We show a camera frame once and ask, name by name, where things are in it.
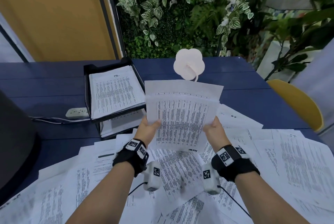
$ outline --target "table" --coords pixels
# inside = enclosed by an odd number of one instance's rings
[[[199,82],[224,85],[220,102],[260,122],[264,129],[298,129],[320,141],[298,115],[240,57],[203,58]],[[0,63],[0,89],[29,116],[65,118],[68,109],[85,107],[83,66],[104,66],[110,61]],[[135,59],[145,80],[181,79],[174,59]],[[100,141],[94,124],[53,125],[36,122],[42,149],[36,164],[16,193],[38,178],[38,171],[78,154],[80,147]]]

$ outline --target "white flower-shaped object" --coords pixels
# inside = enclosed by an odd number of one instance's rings
[[[195,48],[181,49],[177,52],[174,62],[174,70],[185,80],[192,80],[203,73],[205,68],[202,53]]]

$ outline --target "hand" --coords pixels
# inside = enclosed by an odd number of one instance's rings
[[[146,116],[144,116],[142,122],[140,122],[134,139],[139,139],[143,141],[147,148],[148,144],[152,141],[155,132],[160,125],[161,120],[155,121],[152,125],[148,125],[147,118]]]
[[[217,153],[222,147],[231,144],[217,116],[215,116],[211,125],[203,126],[203,132],[205,132],[208,142],[212,146],[215,153]]]

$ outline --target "white sensor device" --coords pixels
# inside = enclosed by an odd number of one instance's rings
[[[161,179],[161,165],[156,161],[152,161],[147,164],[147,169],[143,171],[144,174],[144,190],[149,192],[154,192],[160,188]]]
[[[217,185],[220,185],[220,176],[218,172],[212,167],[211,163],[202,165],[202,172],[204,191],[210,195],[219,194],[221,192],[221,188],[218,188]]]
[[[174,71],[185,80],[198,80],[198,76],[203,73],[205,64],[200,50],[181,49],[177,52],[174,62]]]

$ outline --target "white power strip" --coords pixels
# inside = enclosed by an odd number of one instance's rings
[[[65,115],[68,119],[89,118],[87,108],[71,108]]]

